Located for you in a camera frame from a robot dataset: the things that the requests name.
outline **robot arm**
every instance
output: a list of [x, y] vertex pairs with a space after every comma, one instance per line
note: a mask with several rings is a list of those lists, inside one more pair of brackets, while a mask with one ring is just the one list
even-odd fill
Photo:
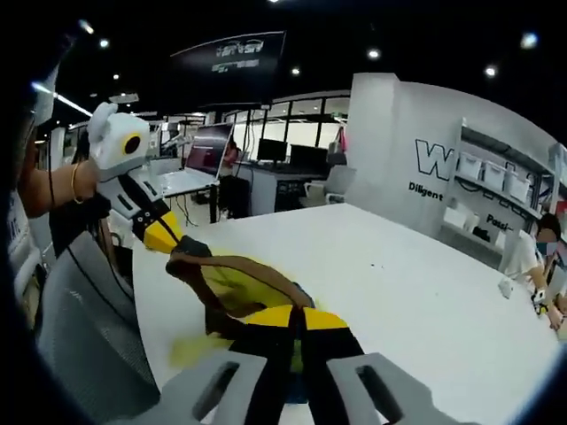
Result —
[[148, 248], [168, 254], [183, 233], [162, 199], [161, 185], [144, 166], [150, 125], [117, 111], [116, 104], [100, 104], [87, 127], [90, 157], [100, 170], [97, 191]]

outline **shelf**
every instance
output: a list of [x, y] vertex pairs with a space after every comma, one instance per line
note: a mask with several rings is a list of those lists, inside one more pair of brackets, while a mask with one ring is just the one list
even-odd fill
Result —
[[475, 187], [483, 190], [484, 192], [492, 193], [496, 197], [498, 197], [498, 198], [500, 198], [504, 201], [509, 202], [510, 204], [515, 206], [517, 209], [522, 210], [524, 213], [531, 215], [536, 220], [539, 220], [541, 218], [541, 214], [539, 212], [535, 211], [530, 206], [524, 204], [523, 202], [520, 202], [519, 200], [515, 199], [514, 197], [511, 197], [509, 194], [504, 193], [501, 190], [497, 190], [497, 189], [493, 188], [492, 186], [486, 184], [485, 182], [473, 179], [472, 177], [469, 177], [469, 176], [464, 175], [464, 174], [459, 174], [459, 173], [456, 173], [454, 175], [454, 179], [461, 181], [461, 182], [465, 182], [465, 183], [470, 184], [472, 186], [475, 186]]
[[537, 159], [531, 158], [509, 144], [501, 142], [489, 135], [484, 135], [477, 130], [462, 126], [461, 138], [464, 142], [474, 144], [501, 155], [504, 158], [509, 159], [511, 162], [514, 162], [529, 171], [535, 172], [536, 174], [555, 177], [555, 172], [545, 164], [539, 162]]
[[493, 253], [496, 253], [498, 255], [502, 255], [502, 250], [500, 248], [498, 248], [496, 245], [494, 245], [490, 242], [487, 242], [484, 239], [479, 238], [478, 236], [474, 236], [471, 232], [467, 232], [463, 228], [458, 228], [454, 224], [447, 223], [446, 221], [443, 221], [443, 223], [441, 224], [441, 227], [445, 228], [447, 230], [450, 230], [451, 232], [456, 233], [459, 236], [462, 236], [466, 239], [469, 239], [472, 242], [486, 248], [487, 250], [489, 250]]

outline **bracelet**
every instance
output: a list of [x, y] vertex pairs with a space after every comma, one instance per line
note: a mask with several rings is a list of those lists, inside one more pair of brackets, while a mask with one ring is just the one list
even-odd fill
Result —
[[81, 200], [77, 197], [77, 195], [75, 194], [75, 191], [74, 191], [74, 177], [75, 177], [75, 175], [77, 174], [77, 169], [79, 168], [79, 165], [80, 165], [80, 164], [81, 164], [81, 163], [79, 162], [79, 163], [77, 163], [77, 164], [74, 165], [74, 167], [73, 167], [73, 173], [71, 174], [71, 191], [73, 192], [73, 200], [74, 200], [74, 202], [76, 202], [77, 204], [82, 204], [82, 203], [84, 202], [84, 201], [81, 201]]

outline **white table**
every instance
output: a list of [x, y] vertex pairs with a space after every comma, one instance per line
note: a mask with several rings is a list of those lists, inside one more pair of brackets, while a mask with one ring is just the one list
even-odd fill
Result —
[[210, 222], [216, 222], [217, 189], [219, 182], [212, 175], [202, 173], [198, 170], [183, 169], [172, 173], [162, 174], [159, 177], [161, 189], [165, 199], [178, 196], [187, 196], [190, 193], [209, 192], [209, 216]]
[[[432, 390], [458, 421], [509, 423], [558, 359], [546, 317], [502, 275], [427, 236], [350, 205], [230, 220], [188, 235], [262, 259], [290, 275], [350, 326], [365, 352], [381, 352]], [[134, 288], [144, 348], [160, 388], [179, 373], [171, 343], [204, 331], [191, 289], [165, 272], [167, 256], [134, 252]], [[313, 423], [286, 406], [280, 423]]]

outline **black ceiling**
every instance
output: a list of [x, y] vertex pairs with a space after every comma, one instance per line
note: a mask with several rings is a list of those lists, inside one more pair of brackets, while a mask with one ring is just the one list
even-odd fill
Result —
[[[489, 99], [567, 143], [567, 36], [553, 21], [553, 11], [368, 3], [210, 0], [184, 7], [152, 2], [144, 10], [140, 3], [122, 2], [87, 12], [84, 18], [95, 34], [81, 35], [65, 57], [57, 92], [90, 111], [109, 96], [136, 92], [140, 102], [131, 110], [153, 111], [159, 97], [167, 98], [167, 93], [159, 93], [156, 77], [171, 53], [224, 36], [284, 29], [287, 38], [276, 97], [350, 89], [353, 73], [396, 73], [403, 81]], [[539, 36], [536, 49], [520, 49], [525, 31]], [[109, 49], [98, 47], [100, 38], [110, 41]], [[382, 51], [380, 60], [367, 59], [368, 47]], [[493, 80], [483, 74], [488, 64], [499, 67]], [[291, 76], [293, 66], [300, 66], [300, 77]], [[115, 73], [120, 75], [117, 81]], [[64, 123], [86, 119], [61, 104], [54, 118]]]

